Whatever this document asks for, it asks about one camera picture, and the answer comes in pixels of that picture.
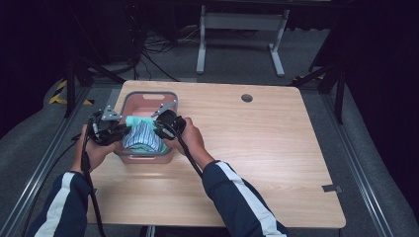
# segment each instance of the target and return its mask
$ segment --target person's hand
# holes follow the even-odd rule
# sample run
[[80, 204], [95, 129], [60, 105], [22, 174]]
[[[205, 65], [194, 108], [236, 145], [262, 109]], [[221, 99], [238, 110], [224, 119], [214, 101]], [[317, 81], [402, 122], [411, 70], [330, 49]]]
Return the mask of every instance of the person's hand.
[[[84, 137], [86, 136], [86, 128], [87, 125], [83, 125], [83, 128], [81, 129], [80, 138], [77, 141], [76, 144], [76, 151], [74, 155], [74, 163], [71, 167], [71, 171], [76, 171], [81, 174], [83, 174], [83, 171], [81, 170], [81, 153], [83, 150], [83, 141]], [[113, 152], [117, 148], [117, 143], [114, 142], [109, 146], [100, 146], [96, 144], [93, 140], [89, 139], [86, 144], [86, 152], [89, 155], [89, 161], [90, 161], [90, 172], [92, 172], [94, 169], [96, 169], [102, 162], [105, 160], [105, 157]]]
[[[185, 141], [185, 144], [188, 146], [191, 154], [205, 150], [204, 139], [200, 130], [194, 126], [190, 118], [184, 118], [184, 120], [186, 122], [186, 126], [182, 133], [182, 139]], [[180, 153], [185, 155], [185, 151], [179, 143], [178, 138], [173, 140], [163, 139], [163, 141], [168, 147], [177, 149]]]
[[[188, 150], [191, 153], [192, 158], [203, 170], [204, 167], [214, 159], [206, 151], [204, 139], [200, 130], [194, 126], [190, 118], [184, 118], [184, 120], [186, 122], [186, 126], [182, 133], [182, 140], [188, 146]], [[168, 147], [177, 149], [181, 154], [185, 155], [185, 151], [177, 138], [173, 140], [163, 139], [163, 141]]]

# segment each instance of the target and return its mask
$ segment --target folded striped cloth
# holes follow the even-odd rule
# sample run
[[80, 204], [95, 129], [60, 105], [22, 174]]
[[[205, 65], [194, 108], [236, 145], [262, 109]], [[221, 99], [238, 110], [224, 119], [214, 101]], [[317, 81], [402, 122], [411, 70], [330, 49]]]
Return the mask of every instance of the folded striped cloth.
[[165, 144], [154, 132], [154, 118], [126, 117], [126, 126], [131, 130], [123, 139], [124, 148], [136, 153], [160, 152]]

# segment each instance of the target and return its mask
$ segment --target white stand leg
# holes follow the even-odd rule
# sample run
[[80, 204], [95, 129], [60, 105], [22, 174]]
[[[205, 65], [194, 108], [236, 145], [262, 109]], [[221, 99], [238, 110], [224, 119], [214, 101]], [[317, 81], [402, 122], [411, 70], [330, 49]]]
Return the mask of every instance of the white stand leg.
[[200, 50], [198, 51], [197, 73], [204, 74], [204, 67], [206, 65], [206, 6], [201, 7], [201, 23], [200, 33], [201, 42]]
[[285, 76], [283, 64], [281, 63], [280, 56], [278, 55], [278, 48], [280, 47], [281, 38], [283, 37], [283, 34], [284, 34], [284, 29], [287, 24], [289, 12], [290, 12], [289, 10], [284, 11], [283, 18], [281, 19], [281, 22], [278, 25], [278, 30], [277, 30], [278, 33], [277, 33], [277, 39], [275, 40], [275, 44], [273, 43], [269, 44], [269, 50], [271, 52], [272, 60], [275, 65], [275, 70], [277, 71], [277, 75], [279, 77]]

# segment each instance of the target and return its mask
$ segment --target metal stand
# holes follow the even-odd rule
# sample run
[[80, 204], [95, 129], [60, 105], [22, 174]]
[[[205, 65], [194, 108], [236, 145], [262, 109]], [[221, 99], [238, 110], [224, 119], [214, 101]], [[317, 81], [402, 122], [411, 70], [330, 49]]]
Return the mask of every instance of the metal stand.
[[65, 74], [67, 80], [67, 111], [64, 116], [65, 118], [68, 118], [71, 115], [76, 106], [75, 78], [78, 79], [82, 87], [90, 87], [93, 84], [93, 77], [88, 71], [88, 68], [90, 67], [119, 84], [123, 84], [126, 81], [126, 79], [114, 74], [101, 65], [93, 63], [86, 58], [75, 56], [74, 58], [70, 59], [67, 64]]
[[289, 10], [283, 15], [255, 15], [255, 14], [228, 14], [207, 13], [206, 6], [201, 8], [200, 33], [201, 43], [198, 51], [197, 73], [203, 74], [206, 62], [206, 29], [237, 29], [255, 31], [276, 31], [274, 43], [269, 44], [272, 60], [279, 77], [285, 76], [284, 68], [278, 55], [281, 38], [287, 24]]
[[298, 77], [297, 80], [293, 81], [288, 86], [299, 87], [315, 78], [324, 75], [323, 81], [318, 85], [317, 90], [320, 94], [328, 94], [332, 90], [333, 86], [337, 83], [336, 90], [336, 99], [335, 99], [335, 116], [340, 124], [343, 124], [342, 121], [342, 106], [343, 106], [343, 96], [345, 92], [345, 79], [346, 73], [344, 66], [333, 64], [329, 66], [322, 67], [316, 71], [311, 72], [310, 74], [304, 77]]

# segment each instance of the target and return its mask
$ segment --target person's arm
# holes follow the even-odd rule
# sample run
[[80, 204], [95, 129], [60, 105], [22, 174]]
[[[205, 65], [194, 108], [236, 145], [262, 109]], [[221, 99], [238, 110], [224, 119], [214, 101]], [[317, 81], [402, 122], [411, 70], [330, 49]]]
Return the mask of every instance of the person's arm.
[[57, 177], [27, 236], [83, 236], [89, 194], [90, 187], [80, 173]]
[[232, 236], [287, 236], [287, 228], [261, 195], [228, 164], [209, 163], [204, 168], [203, 184]]
[[[57, 177], [27, 236], [83, 236], [87, 226], [87, 205], [90, 187], [81, 171], [81, 153], [86, 126], [83, 126], [70, 171]], [[86, 145], [91, 170], [98, 167], [116, 144], [99, 146], [92, 140]]]
[[[256, 189], [241, 179], [228, 164], [215, 161], [206, 151], [199, 129], [190, 118], [185, 118], [185, 121], [187, 125], [182, 139], [203, 170], [204, 189], [230, 234], [234, 237], [287, 236], [287, 228], [276, 219]], [[165, 142], [185, 155], [177, 140]]]

